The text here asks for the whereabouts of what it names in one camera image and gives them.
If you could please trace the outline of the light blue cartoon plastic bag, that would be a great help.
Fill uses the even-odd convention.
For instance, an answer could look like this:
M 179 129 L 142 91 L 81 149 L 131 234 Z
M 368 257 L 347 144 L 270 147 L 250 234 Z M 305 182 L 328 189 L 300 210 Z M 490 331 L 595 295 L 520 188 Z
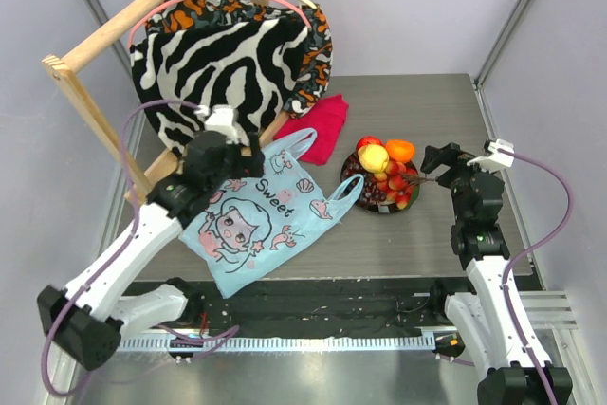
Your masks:
M 227 180 L 180 234 L 206 261 L 223 298 L 267 276 L 337 225 L 357 202 L 361 174 L 330 195 L 300 165 L 317 139 L 305 128 L 264 147 L 260 177 Z

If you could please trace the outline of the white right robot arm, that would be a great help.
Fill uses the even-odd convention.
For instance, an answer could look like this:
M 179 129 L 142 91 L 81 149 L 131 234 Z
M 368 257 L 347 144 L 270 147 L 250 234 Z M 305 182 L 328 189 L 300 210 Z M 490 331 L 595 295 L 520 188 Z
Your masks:
M 455 143 L 425 149 L 423 174 L 446 169 L 436 182 L 450 192 L 451 249 L 471 284 L 469 291 L 435 287 L 428 310 L 461 336 L 479 377 L 478 403 L 565 404 L 573 380 L 536 336 L 513 276 L 525 255 L 510 254 L 498 224 L 505 191 L 498 174 L 519 155 L 500 139 L 487 141 L 485 151 L 473 156 Z

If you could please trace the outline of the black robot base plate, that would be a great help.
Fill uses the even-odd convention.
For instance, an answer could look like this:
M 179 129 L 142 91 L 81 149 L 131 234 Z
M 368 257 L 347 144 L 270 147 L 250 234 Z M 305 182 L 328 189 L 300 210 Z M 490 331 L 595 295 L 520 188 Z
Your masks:
M 473 290 L 465 278 L 263 280 L 229 298 L 213 282 L 190 286 L 197 303 L 169 327 L 282 339 L 416 337 L 449 325 L 448 295 Z

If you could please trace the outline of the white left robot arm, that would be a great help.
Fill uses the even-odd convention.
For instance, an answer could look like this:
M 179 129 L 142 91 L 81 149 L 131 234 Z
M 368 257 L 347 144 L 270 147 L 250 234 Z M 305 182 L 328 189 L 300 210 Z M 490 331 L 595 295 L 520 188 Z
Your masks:
M 45 334 L 85 370 L 101 367 L 117 350 L 123 324 L 110 316 L 109 309 L 142 268 L 208 208 L 225 181 L 262 175 L 260 139 L 252 133 L 247 137 L 248 154 L 218 132 L 194 138 L 180 169 L 148 193 L 131 228 L 75 284 L 62 290 L 49 285 L 39 294 Z

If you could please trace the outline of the yellow pear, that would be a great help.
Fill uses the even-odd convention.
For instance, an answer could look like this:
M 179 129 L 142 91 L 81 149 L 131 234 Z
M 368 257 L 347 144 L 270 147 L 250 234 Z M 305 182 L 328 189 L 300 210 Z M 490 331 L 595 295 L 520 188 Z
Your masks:
M 367 144 L 357 151 L 361 167 L 369 173 L 383 172 L 390 160 L 387 150 L 379 144 Z

